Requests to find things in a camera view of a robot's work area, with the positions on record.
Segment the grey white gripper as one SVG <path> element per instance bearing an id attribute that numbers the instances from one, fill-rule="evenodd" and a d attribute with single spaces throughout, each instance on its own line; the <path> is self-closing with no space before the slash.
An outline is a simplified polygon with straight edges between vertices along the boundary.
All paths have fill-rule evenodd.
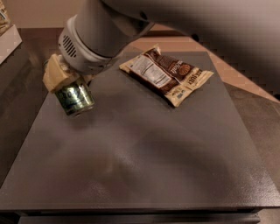
<path id="1" fill-rule="evenodd" d="M 84 81 L 89 84 L 96 74 L 108 70 L 123 55 L 120 52 L 115 57 L 104 57 L 92 52 L 81 41 L 75 29 L 75 19 L 73 16 L 67 20 L 59 36 L 61 55 L 53 54 L 45 65 L 43 82 L 50 93 L 77 81 L 80 78 L 77 73 L 83 74 Z"/>

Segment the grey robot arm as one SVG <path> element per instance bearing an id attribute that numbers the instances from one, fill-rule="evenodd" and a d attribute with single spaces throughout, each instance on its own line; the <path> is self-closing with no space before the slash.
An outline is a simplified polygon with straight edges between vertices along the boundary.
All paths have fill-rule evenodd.
<path id="1" fill-rule="evenodd" d="M 280 0 L 84 0 L 59 36 L 59 51 L 74 71 L 98 74 L 154 24 L 196 36 L 280 95 Z"/>

